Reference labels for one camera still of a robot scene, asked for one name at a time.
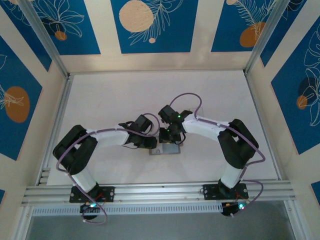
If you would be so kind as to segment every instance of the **black cable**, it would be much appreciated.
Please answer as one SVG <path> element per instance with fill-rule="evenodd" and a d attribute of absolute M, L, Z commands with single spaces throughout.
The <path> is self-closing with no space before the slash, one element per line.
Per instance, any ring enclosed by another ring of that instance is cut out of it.
<path fill-rule="evenodd" d="M 129 147 L 129 146 L 125 146 L 125 145 L 121 145 L 122 147 L 125 147 L 125 148 L 127 148 L 127 149 L 137 149 L 138 147 L 136 147 L 136 148 L 133 148 L 133 147 Z"/>
<path fill-rule="evenodd" d="M 186 140 L 186 135 L 184 132 L 182 133 L 182 135 L 183 135 L 183 140 L 179 143 L 176 143 L 177 145 L 181 145 Z"/>

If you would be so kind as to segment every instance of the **cream wall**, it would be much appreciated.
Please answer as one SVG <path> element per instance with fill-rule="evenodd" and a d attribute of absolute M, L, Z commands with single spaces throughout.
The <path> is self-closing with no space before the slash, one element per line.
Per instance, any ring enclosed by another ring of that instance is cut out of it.
<path fill-rule="evenodd" d="M 199 0 L 190 53 L 121 54 L 109 0 L 84 0 L 101 55 L 63 55 L 71 73 L 243 69 L 251 51 L 211 52 L 225 0 Z"/>
<path fill-rule="evenodd" d="M 26 186 L 35 184 L 65 79 L 54 64 L 49 72 L 44 69 L 1 7 L 0 33 L 42 85 L 42 92 L 18 160 L 14 161 L 0 154 L 0 189 L 5 190 L 5 197 L 0 206 L 0 238 L 5 240 L 11 236 L 12 225 Z"/>
<path fill-rule="evenodd" d="M 320 180 L 320 144 L 298 155 L 271 81 L 317 20 L 319 13 L 320 1 L 307 0 L 267 66 L 264 68 L 260 60 L 257 61 L 248 76 L 270 134 L 273 151 L 292 183 L 315 239 L 320 239 L 320 206 L 311 183 Z"/>

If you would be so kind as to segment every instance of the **blue wall panel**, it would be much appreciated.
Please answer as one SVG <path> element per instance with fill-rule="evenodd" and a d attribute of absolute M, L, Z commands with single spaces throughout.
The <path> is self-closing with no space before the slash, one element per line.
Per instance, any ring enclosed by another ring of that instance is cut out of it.
<path fill-rule="evenodd" d="M 273 0 L 225 0 L 211 51 L 251 51 L 274 6 Z"/>
<path fill-rule="evenodd" d="M 52 60 L 37 35 L 30 27 L 28 20 L 21 12 L 19 6 L 13 4 L 9 0 L 0 0 L 0 5 L 18 29 L 24 40 L 28 43 L 39 61 L 42 63 L 43 67 L 48 71 Z"/>
<path fill-rule="evenodd" d="M 188 53 L 198 0 L 111 0 L 123 54 Z"/>
<path fill-rule="evenodd" d="M 320 17 L 271 84 L 299 154 L 320 143 Z"/>
<path fill-rule="evenodd" d="M 42 86 L 0 37 L 0 153 L 17 160 Z"/>
<path fill-rule="evenodd" d="M 307 0 L 291 0 L 260 57 L 266 66 Z"/>
<path fill-rule="evenodd" d="M 34 0 L 31 3 L 60 55 L 100 54 L 84 0 Z M 20 8 L 9 0 L 0 0 L 0 4 L 41 60 L 38 52 L 43 47 L 35 39 Z"/>

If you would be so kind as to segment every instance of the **beige circle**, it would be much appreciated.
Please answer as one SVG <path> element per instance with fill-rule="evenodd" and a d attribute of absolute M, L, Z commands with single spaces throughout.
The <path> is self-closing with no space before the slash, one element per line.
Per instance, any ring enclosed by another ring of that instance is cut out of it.
<path fill-rule="evenodd" d="M 228 5 L 233 5 L 236 2 L 238 2 L 238 0 L 226 0 L 226 4 L 228 4 Z"/>
<path fill-rule="evenodd" d="M 10 3 L 14 5 L 18 5 L 18 0 L 8 0 Z"/>
<path fill-rule="evenodd" d="M 137 33 L 150 28 L 154 15 L 143 1 L 131 0 L 120 9 L 119 19 L 127 31 Z"/>

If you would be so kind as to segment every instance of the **aluminum rail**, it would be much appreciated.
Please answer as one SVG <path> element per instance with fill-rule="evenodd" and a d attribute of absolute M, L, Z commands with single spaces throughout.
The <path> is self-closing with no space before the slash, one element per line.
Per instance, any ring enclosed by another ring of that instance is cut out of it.
<path fill-rule="evenodd" d="M 296 196 L 288 180 L 261 180 L 264 186 L 257 201 L 295 200 Z M 201 193 L 202 185 L 214 182 L 184 182 L 155 184 L 108 184 L 114 186 L 114 202 L 108 204 L 171 204 L 230 202 L 232 200 L 208 201 Z M 261 189 L 256 183 L 246 182 L 249 200 Z M 71 185 L 28 186 L 22 199 L 22 206 L 78 205 L 69 203 Z"/>

